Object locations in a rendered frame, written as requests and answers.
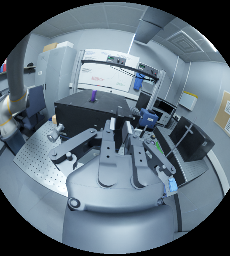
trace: purple block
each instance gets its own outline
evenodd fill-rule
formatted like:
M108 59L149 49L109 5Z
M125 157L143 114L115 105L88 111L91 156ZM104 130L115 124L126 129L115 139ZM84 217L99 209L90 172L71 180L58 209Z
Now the purple block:
M92 102L94 102L96 100L96 92L97 92L97 90L93 90L93 92L92 92L92 98L91 98Z

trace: black box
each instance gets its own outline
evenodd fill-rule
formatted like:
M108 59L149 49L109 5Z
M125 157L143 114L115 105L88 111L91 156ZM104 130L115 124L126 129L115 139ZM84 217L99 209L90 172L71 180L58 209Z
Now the black box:
M100 131L107 120L115 117L118 107L122 107L125 120L129 120L136 127L136 120L133 120L124 96L97 91L95 102L91 102L91 97L92 90L85 89L54 103L57 125L64 126L64 130L60 132L62 142L90 128ZM122 144L121 129L114 131L117 150Z
M180 118L169 135L174 145L183 137L191 123L185 117ZM213 146L214 142L210 137L199 126L193 124L185 138L177 146L177 150L185 162L191 162L203 159Z

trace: wall shelf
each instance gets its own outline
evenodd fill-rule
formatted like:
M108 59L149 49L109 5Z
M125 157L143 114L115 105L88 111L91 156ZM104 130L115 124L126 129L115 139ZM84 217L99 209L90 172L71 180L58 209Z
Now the wall shelf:
M24 69L32 69L32 68L34 68L34 67L36 67L36 66L33 66L33 67L24 67Z

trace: gray metal cabinet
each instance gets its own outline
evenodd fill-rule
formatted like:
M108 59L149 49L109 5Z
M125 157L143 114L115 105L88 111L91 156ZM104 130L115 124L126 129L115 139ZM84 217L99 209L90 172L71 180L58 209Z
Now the gray metal cabinet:
M54 102L69 96L76 53L75 49L65 46L41 53L38 57L35 86L44 85L46 108L42 113L45 121L55 114Z

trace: blue chair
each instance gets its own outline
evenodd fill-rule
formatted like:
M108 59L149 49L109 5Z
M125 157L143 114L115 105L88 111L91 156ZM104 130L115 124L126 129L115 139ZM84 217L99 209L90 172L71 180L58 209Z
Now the blue chair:
M21 116L16 116L22 127L36 131L35 126L41 122L45 116L39 111L46 108L42 85L29 89L29 107L21 112Z

